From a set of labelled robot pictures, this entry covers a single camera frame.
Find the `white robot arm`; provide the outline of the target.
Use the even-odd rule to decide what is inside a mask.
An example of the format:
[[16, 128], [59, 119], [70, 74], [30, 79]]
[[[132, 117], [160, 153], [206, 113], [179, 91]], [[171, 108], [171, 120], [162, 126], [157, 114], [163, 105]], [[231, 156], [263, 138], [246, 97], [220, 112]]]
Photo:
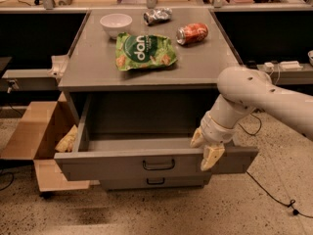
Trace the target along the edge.
[[253, 110], [265, 111], [313, 140], [313, 97], [278, 87], [264, 71], [230, 67], [217, 78], [219, 96], [201, 119], [190, 146], [202, 147], [201, 170], [215, 166], [233, 139], [235, 125]]

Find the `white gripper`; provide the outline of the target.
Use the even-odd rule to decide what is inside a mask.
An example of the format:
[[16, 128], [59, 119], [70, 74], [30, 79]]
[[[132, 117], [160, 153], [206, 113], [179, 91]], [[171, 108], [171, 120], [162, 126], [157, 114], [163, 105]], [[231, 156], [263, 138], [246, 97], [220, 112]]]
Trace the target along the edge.
[[234, 134], [234, 128], [225, 128], [217, 123], [210, 115], [210, 111], [204, 114], [201, 119], [201, 125], [195, 130], [190, 142], [191, 148], [198, 148], [204, 142], [210, 144], [205, 145], [203, 148], [202, 171], [207, 171], [214, 167], [225, 152], [225, 147], [221, 143], [230, 142]]

